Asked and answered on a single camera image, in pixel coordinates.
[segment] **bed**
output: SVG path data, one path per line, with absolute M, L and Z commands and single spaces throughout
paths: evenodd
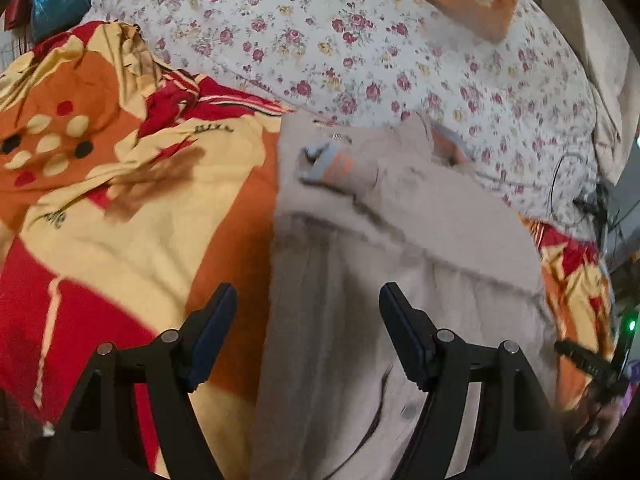
M 95 19 L 138 23 L 165 62 L 339 123 L 426 109 L 462 137 L 506 203 L 593 236 L 570 205 L 594 185 L 593 96 L 532 0 L 519 0 L 498 44 L 423 0 L 92 0 L 85 21 Z

